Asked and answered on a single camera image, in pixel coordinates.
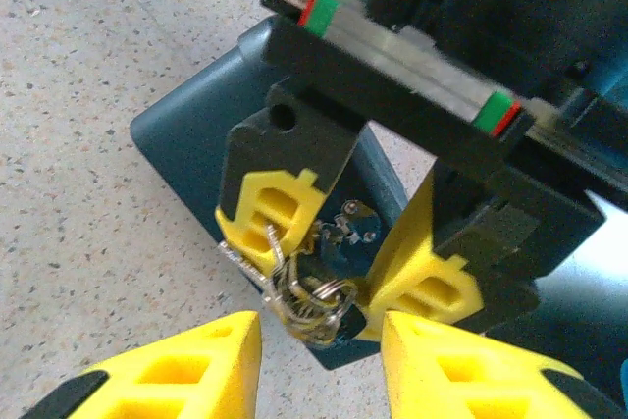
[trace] speckled floor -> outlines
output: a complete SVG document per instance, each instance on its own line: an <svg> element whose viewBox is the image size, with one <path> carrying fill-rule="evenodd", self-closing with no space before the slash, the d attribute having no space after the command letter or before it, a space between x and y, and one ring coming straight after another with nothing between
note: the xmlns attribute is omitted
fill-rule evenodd
<svg viewBox="0 0 628 419"><path fill-rule="evenodd" d="M260 309L129 136L267 15L257 2L0 2L0 417L93 362ZM380 136L415 186L429 159ZM262 318L259 418L388 415L379 357L330 373Z"/></svg>

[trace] yellow rubber pad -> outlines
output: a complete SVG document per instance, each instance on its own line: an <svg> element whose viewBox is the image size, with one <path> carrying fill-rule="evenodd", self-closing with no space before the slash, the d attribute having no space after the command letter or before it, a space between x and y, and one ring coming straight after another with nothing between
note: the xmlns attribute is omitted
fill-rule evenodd
<svg viewBox="0 0 628 419"><path fill-rule="evenodd" d="M105 360L110 378L71 419L255 417L262 343L244 311Z"/></svg>
<svg viewBox="0 0 628 419"><path fill-rule="evenodd" d="M368 325L359 339L379 340L389 309L453 324L484 306L475 278L462 270L467 261L432 252L432 190L430 173L377 254L361 299Z"/></svg>
<svg viewBox="0 0 628 419"><path fill-rule="evenodd" d="M571 367L452 326L389 312L382 355L392 419L589 417L541 373Z"/></svg>
<svg viewBox="0 0 628 419"><path fill-rule="evenodd" d="M220 208L216 221L230 247L270 277L275 260L266 238L266 225L278 232L284 254L293 253L307 235L327 195L313 185L318 176L304 169L293 176L288 171L251 172L244 176L235 219Z"/></svg>

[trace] yellow 3d printed part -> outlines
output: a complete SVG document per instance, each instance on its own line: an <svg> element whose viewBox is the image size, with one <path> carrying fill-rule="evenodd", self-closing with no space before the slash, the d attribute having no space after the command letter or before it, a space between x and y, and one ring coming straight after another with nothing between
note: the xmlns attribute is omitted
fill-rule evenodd
<svg viewBox="0 0 628 419"><path fill-rule="evenodd" d="M379 340L389 309L453 324L483 308L466 260L444 260L432 252L432 186L430 174L395 223L367 277L368 299L362 299L368 325L359 335Z"/></svg>
<svg viewBox="0 0 628 419"><path fill-rule="evenodd" d="M419 316L386 314L382 355L392 419L589 417L542 374L571 367Z"/></svg>
<svg viewBox="0 0 628 419"><path fill-rule="evenodd" d="M244 176L235 212L230 221L216 210L216 220L230 247L239 251L269 277L275 260L266 239L266 224L277 229L284 254L293 253L303 241L327 195L313 185L318 176L304 169L251 172Z"/></svg>
<svg viewBox="0 0 628 419"><path fill-rule="evenodd" d="M261 350L257 313L232 314L94 365L109 379L70 418L252 419Z"/></svg>

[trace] black plastic part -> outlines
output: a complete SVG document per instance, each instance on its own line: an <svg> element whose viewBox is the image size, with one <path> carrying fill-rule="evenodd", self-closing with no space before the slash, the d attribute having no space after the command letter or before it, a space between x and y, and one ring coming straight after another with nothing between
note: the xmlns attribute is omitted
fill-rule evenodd
<svg viewBox="0 0 628 419"><path fill-rule="evenodd" d="M591 419L626 418L626 413L617 404L585 380L549 368L543 370L542 373L550 383L561 390Z"/></svg>
<svg viewBox="0 0 628 419"><path fill-rule="evenodd" d="M22 419L66 419L108 379L109 374L104 370L95 370L74 377L59 385L22 416Z"/></svg>
<svg viewBox="0 0 628 419"><path fill-rule="evenodd" d="M444 0L426 14L442 51L525 96L577 62L589 63L584 84L598 92L625 75L624 0Z"/></svg>
<svg viewBox="0 0 628 419"><path fill-rule="evenodd" d="M379 353L380 344L378 342L353 339L344 345L326 350L311 348L310 352L323 367L327 370L334 370L342 365L347 365Z"/></svg>
<svg viewBox="0 0 628 419"><path fill-rule="evenodd" d="M604 222L603 214L578 186L553 182L556 174L569 174L557 168L543 175L543 161L534 155L513 153L530 162L504 166L487 181L487 190L539 220L539 226L506 256L499 269L516 279L531 280L551 272Z"/></svg>
<svg viewBox="0 0 628 419"><path fill-rule="evenodd" d="M336 341L353 340L366 328L366 318L355 306L351 306L340 321L339 335Z"/></svg>
<svg viewBox="0 0 628 419"><path fill-rule="evenodd" d="M409 23L423 31L430 31L433 22L438 18L439 6L443 1L422 0Z"/></svg>
<svg viewBox="0 0 628 419"><path fill-rule="evenodd" d="M464 318L455 326L474 333L487 329L533 311L539 306L539 296L534 283L509 278L498 270L475 271L470 265L465 271L475 276L484 301L484 308Z"/></svg>
<svg viewBox="0 0 628 419"><path fill-rule="evenodd" d="M628 162L628 108L594 95L588 103L567 112L573 116L571 132L585 141L596 141Z"/></svg>
<svg viewBox="0 0 628 419"><path fill-rule="evenodd" d="M514 148L532 124L527 113L520 113L499 140ZM462 255L473 262L474 273L494 270L506 256L522 250L541 220L441 161L434 166L433 200L434 251L445 259Z"/></svg>
<svg viewBox="0 0 628 419"><path fill-rule="evenodd" d="M364 0L366 13L381 26L401 30L414 18L421 0Z"/></svg>
<svg viewBox="0 0 628 419"><path fill-rule="evenodd" d="M548 103L555 105L565 116L572 115L569 110L586 107L595 94L584 88L580 82L571 78L557 78L546 83L539 96Z"/></svg>
<svg viewBox="0 0 628 419"><path fill-rule="evenodd" d="M285 0L261 0L262 7L272 10L273 12L297 22L301 17L301 10L294 7Z"/></svg>
<svg viewBox="0 0 628 419"><path fill-rule="evenodd" d="M525 110L520 110L515 118L506 125L505 130L499 136L496 136L496 139L510 151L524 139L526 132L533 124L534 117Z"/></svg>
<svg viewBox="0 0 628 419"><path fill-rule="evenodd" d="M591 172L588 166L581 166L532 139L522 139L516 147L508 161L523 172L543 176L542 180L548 180L550 186L562 187L570 198L581 198L575 193L581 194L586 188L628 211L628 167L617 168L618 172L611 170L613 175L605 176Z"/></svg>
<svg viewBox="0 0 628 419"><path fill-rule="evenodd" d="M230 220L249 172L283 169L298 176L310 169L318 176L314 186L329 193L366 123L291 79L273 85L266 100L266 108L236 125L227 138L220 207Z"/></svg>

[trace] hole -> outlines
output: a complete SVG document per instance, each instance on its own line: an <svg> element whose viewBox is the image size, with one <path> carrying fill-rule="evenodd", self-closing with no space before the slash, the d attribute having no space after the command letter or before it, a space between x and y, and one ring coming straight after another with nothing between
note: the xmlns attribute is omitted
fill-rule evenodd
<svg viewBox="0 0 628 419"><path fill-rule="evenodd" d="M409 294L401 296L396 301L395 305L400 311L423 316L424 318L429 318L434 313L434 310L430 306L423 301L413 298Z"/></svg>
<svg viewBox="0 0 628 419"><path fill-rule="evenodd" d="M183 402L159 398L131 400L117 404L103 419L176 419Z"/></svg>
<svg viewBox="0 0 628 419"><path fill-rule="evenodd" d="M268 218L262 215L260 212L256 211L251 216L251 224L256 226L261 232L266 231L266 225L269 223Z"/></svg>
<svg viewBox="0 0 628 419"><path fill-rule="evenodd" d="M476 419L523 419L529 406L530 401L524 397L496 397L467 402L467 407Z"/></svg>
<svg viewBox="0 0 628 419"><path fill-rule="evenodd" d="M276 188L264 188L257 197L259 202L268 205L284 218L291 220L298 209L298 202Z"/></svg>
<svg viewBox="0 0 628 419"><path fill-rule="evenodd" d="M462 299L460 291L436 277L428 277L417 286L417 289L422 294L433 298L438 304L447 307Z"/></svg>
<svg viewBox="0 0 628 419"><path fill-rule="evenodd" d="M454 383L486 380L484 362L476 355L446 355L437 359L443 373Z"/></svg>
<svg viewBox="0 0 628 419"><path fill-rule="evenodd" d="M215 331L209 333L210 338L225 338L229 334L231 334L234 330L229 326L225 326L224 328L218 328Z"/></svg>
<svg viewBox="0 0 628 419"><path fill-rule="evenodd" d="M268 239L266 239L262 235L259 235L253 230L248 230L246 233L244 233L242 243L249 249L256 252L268 252L269 250L271 250Z"/></svg>
<svg viewBox="0 0 628 419"><path fill-rule="evenodd" d="M269 114L273 126L281 131L291 131L296 126L296 115L288 105L274 105Z"/></svg>
<svg viewBox="0 0 628 419"><path fill-rule="evenodd" d="M141 375L138 383L192 385L198 383L209 367L209 358L198 355L163 357Z"/></svg>
<svg viewBox="0 0 628 419"><path fill-rule="evenodd" d="M277 223L274 223L274 225L275 225L275 233L277 234L277 240L282 240L284 236L286 235L286 228L278 225Z"/></svg>
<svg viewBox="0 0 628 419"><path fill-rule="evenodd" d="M446 183L447 185L451 185L451 184L453 183L453 181L455 181L455 180L456 180L456 178L457 178L458 176L459 176L459 174L458 174L457 172L455 172L455 171L451 171L451 172L447 175L447 177L446 177L446 179L445 179L445 183Z"/></svg>

